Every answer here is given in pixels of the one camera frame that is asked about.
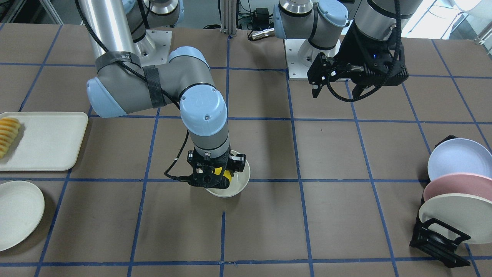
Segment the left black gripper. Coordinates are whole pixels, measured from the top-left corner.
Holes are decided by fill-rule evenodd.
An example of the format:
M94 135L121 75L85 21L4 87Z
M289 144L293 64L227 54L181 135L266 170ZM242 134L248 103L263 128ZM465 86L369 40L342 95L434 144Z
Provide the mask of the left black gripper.
M358 27L350 27L334 59L325 53L318 53L313 59L307 71L313 98L318 97L325 85L330 92L334 92L331 87L334 63L336 77L349 78L356 84L352 97L358 101L365 89L381 84L386 77L392 65L391 51L396 49L396 42L397 28L391 30L387 40L378 40L365 35Z

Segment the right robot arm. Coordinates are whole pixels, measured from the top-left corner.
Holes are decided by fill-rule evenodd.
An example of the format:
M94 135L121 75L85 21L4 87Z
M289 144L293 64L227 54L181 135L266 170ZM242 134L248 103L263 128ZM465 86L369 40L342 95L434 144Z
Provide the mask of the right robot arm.
M181 46L167 62L144 65L121 0L76 0L75 5L96 52L97 76L86 91L100 117L174 104L194 143L192 166L209 161L213 169L244 170L246 156L231 153L227 105L198 49Z

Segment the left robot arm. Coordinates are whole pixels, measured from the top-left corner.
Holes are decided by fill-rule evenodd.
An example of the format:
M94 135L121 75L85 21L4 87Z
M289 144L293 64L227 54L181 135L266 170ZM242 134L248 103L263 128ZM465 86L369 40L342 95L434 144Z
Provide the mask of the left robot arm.
M401 33L420 3L362 0L349 23L339 0L281 0L273 12L275 35L305 39L315 49L306 73L313 98L327 87L337 99L356 102L408 79Z

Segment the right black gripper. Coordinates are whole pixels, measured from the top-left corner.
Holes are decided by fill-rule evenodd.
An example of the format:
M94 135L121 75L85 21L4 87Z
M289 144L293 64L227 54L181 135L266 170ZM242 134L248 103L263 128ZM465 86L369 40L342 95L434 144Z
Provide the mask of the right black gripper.
M236 153L231 149L226 150L222 155L211 158L198 153L193 149L188 151L187 162L194 169L204 170L207 167L223 168L231 172L243 172L246 166L246 154Z

